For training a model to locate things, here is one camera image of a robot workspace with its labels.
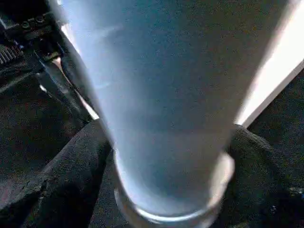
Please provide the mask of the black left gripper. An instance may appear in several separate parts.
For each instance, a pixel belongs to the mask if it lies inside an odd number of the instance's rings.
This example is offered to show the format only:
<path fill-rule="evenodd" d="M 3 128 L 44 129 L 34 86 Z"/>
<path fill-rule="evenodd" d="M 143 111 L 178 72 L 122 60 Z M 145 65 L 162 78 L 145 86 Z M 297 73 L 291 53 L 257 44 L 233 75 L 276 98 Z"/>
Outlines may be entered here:
<path fill-rule="evenodd" d="M 10 90 L 34 76 L 50 91 L 64 88 L 65 76 L 54 64 L 63 55 L 62 21 L 52 12 L 26 15 L 0 14 L 0 89 Z"/>

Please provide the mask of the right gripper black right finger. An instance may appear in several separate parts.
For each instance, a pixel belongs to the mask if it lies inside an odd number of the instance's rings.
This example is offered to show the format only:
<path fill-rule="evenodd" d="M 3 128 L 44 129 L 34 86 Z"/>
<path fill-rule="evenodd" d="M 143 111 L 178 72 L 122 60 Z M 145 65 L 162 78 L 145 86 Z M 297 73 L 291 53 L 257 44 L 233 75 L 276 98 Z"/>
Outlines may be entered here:
<path fill-rule="evenodd" d="M 236 124 L 226 151 L 235 171 L 216 220 L 218 228 L 302 228 L 304 187 L 292 184 L 269 157 L 262 137 Z"/>

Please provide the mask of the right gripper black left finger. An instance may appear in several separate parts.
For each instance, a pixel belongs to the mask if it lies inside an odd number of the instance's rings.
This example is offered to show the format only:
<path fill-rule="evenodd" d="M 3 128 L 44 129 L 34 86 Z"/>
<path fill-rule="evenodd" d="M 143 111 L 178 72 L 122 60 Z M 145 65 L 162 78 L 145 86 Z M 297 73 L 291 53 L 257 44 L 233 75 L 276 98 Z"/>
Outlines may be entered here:
<path fill-rule="evenodd" d="M 99 121 L 91 121 L 0 209 L 0 226 L 88 227 L 111 150 Z"/>

